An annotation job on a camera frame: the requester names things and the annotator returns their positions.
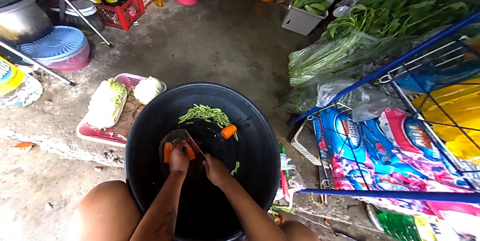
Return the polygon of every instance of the cabbage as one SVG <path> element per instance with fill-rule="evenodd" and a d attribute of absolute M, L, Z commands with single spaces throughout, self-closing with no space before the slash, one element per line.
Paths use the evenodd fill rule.
<path fill-rule="evenodd" d="M 162 82 L 150 76 L 142 79 L 137 86 L 135 86 L 133 96 L 140 101 L 140 103 L 147 105 L 153 98 L 162 93 L 162 91 Z"/>
<path fill-rule="evenodd" d="M 122 113 L 129 91 L 113 78 L 104 80 L 95 90 L 88 105 L 86 121 L 95 128 L 114 126 Z"/>

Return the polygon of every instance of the knife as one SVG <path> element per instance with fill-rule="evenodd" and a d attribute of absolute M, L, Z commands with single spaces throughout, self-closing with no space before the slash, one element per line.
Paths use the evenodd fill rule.
<path fill-rule="evenodd" d="M 185 133 L 187 134 L 188 136 L 188 139 L 186 139 L 187 143 L 192 147 L 193 151 L 197 154 L 201 154 L 203 156 L 203 158 L 205 159 L 205 154 L 204 152 L 202 152 L 200 150 L 200 148 L 198 147 L 198 145 L 195 143 L 195 141 L 192 139 L 192 137 L 190 136 L 190 134 L 188 134 L 187 130 L 184 129 Z"/>

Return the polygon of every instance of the cardboard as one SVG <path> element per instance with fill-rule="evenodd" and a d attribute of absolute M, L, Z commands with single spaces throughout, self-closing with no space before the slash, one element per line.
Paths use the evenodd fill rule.
<path fill-rule="evenodd" d="M 134 125 L 135 120 L 144 107 L 144 104 L 140 103 L 140 101 L 138 101 L 134 96 L 129 94 L 117 124 L 112 127 L 113 132 L 127 138 L 130 129 Z"/>

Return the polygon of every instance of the carrot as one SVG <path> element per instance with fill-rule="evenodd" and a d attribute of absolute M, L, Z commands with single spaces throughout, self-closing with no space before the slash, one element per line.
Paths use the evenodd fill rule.
<path fill-rule="evenodd" d="M 165 142 L 163 148 L 163 162 L 168 163 L 170 161 L 170 153 L 172 152 L 173 144 L 169 141 Z"/>
<path fill-rule="evenodd" d="M 229 139 L 236 132 L 237 132 L 237 127 L 235 127 L 235 125 L 229 125 L 224 127 L 220 131 L 220 134 L 222 134 L 223 138 Z"/>
<path fill-rule="evenodd" d="M 189 160 L 194 159 L 195 158 L 195 152 L 192 149 L 192 147 L 188 144 L 188 142 L 186 140 L 182 140 L 182 142 L 187 144 L 187 154 L 188 154 Z"/>
<path fill-rule="evenodd" d="M 182 140 L 182 142 L 187 144 L 187 155 L 188 155 L 189 160 L 194 159 L 195 158 L 195 152 L 192 149 L 192 147 L 190 147 L 190 145 L 187 143 L 186 140 Z M 165 142 L 165 147 L 163 148 L 163 153 L 164 153 L 163 154 L 163 162 L 164 163 L 169 163 L 170 162 L 170 153 L 172 153 L 172 149 L 173 149 L 173 144 L 171 142 Z"/>

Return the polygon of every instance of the concrete floor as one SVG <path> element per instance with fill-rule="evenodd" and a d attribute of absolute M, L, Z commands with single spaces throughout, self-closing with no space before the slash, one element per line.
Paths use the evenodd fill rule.
<path fill-rule="evenodd" d="M 79 200 L 96 184 L 123 178 L 119 168 L 123 148 L 81 140 L 75 134 L 99 83 L 122 72 L 153 76 L 169 87 L 206 81 L 239 91 L 267 117 L 307 186 L 318 186 L 317 167 L 286 140 L 289 115 L 278 103 L 290 89 L 287 55 L 318 36 L 281 28 L 283 13 L 278 5 L 260 0 L 199 0 L 193 6 L 170 0 L 163 8 L 149 6 L 139 25 L 129 31 L 107 28 L 103 35 L 115 44 L 113 49 L 90 37 L 94 46 L 90 65 L 64 73 L 78 86 L 36 75 L 45 89 L 42 97 L 28 107 L 0 112 L 0 139 L 6 141 L 0 154 L 6 165 L 1 170 L 2 200 L 7 214 L 0 225 L 9 232 L 21 232 L 25 239 L 63 239 L 65 221 Z M 6 148 L 18 141 L 39 146 L 26 154 Z M 96 173 L 93 167 L 98 164 L 109 167 Z M 47 202 L 53 204 L 50 211 L 45 210 Z M 299 195 L 295 208 L 314 224 L 322 218 L 337 221 L 343 225 L 340 228 L 357 231 L 359 240 L 389 240 L 374 232 L 355 199 L 331 198 L 324 208 Z"/>

